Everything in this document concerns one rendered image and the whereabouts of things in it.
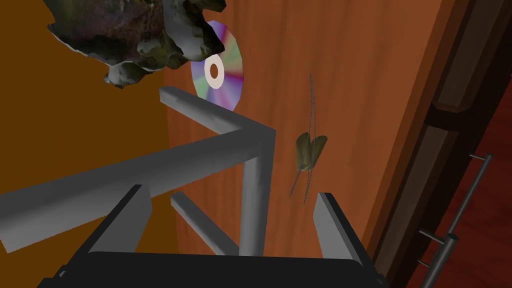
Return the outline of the grey rough rock lump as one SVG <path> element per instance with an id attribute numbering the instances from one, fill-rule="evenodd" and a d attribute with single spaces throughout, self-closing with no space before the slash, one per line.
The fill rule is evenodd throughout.
<path id="1" fill-rule="evenodd" d="M 48 30 L 72 51 L 108 67 L 104 81 L 134 85 L 163 68 L 178 69 L 225 50 L 203 11 L 225 0 L 43 0 Z"/>

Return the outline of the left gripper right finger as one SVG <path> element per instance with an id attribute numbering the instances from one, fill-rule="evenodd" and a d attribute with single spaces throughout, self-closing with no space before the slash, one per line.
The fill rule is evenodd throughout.
<path id="1" fill-rule="evenodd" d="M 374 267 L 332 193 L 322 192 L 317 195 L 313 221 L 324 259 L 354 260 L 364 268 Z"/>

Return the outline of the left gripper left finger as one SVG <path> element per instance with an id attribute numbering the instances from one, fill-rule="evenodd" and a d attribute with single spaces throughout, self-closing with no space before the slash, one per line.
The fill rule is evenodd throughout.
<path id="1" fill-rule="evenodd" d="M 151 213 L 149 189 L 144 185 L 134 185 L 75 255 L 84 256 L 91 252 L 135 252 Z"/>

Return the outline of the orange-brown wooden table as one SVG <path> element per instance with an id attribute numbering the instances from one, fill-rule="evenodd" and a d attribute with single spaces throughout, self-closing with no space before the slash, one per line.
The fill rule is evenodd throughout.
<path id="1" fill-rule="evenodd" d="M 396 196 L 416 118 L 439 75 L 436 53 L 456 0 L 226 0 L 206 20 L 228 26 L 243 58 L 236 112 L 276 130 L 264 254 L 319 258 L 313 210 L 332 193 L 372 254 Z M 295 144 L 308 130 L 309 75 L 317 135 L 328 138 L 293 194 Z"/>

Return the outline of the dark brown panelled cabinet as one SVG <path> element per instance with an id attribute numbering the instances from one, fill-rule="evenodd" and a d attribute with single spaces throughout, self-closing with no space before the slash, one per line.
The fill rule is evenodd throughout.
<path id="1" fill-rule="evenodd" d="M 406 288 L 512 74 L 512 0 L 469 0 L 374 257 Z"/>

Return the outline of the shiny compact disc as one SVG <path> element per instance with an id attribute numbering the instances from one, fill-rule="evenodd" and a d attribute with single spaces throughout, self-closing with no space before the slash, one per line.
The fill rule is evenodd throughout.
<path id="1" fill-rule="evenodd" d="M 224 51 L 204 61 L 190 64 L 196 95 L 233 111 L 237 106 L 244 82 L 243 59 L 236 38 L 225 24 L 211 20 L 208 24 L 224 46 Z"/>

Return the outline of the grey metal bar frame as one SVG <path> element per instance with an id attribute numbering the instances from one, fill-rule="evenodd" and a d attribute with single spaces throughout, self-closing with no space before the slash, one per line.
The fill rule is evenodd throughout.
<path id="1" fill-rule="evenodd" d="M 183 193 L 171 202 L 218 255 L 264 253 L 276 131 L 174 86 L 160 101 L 216 136 L 0 194 L 0 241 L 11 253 L 107 215 L 135 184 L 151 197 L 243 164 L 239 245 Z"/>

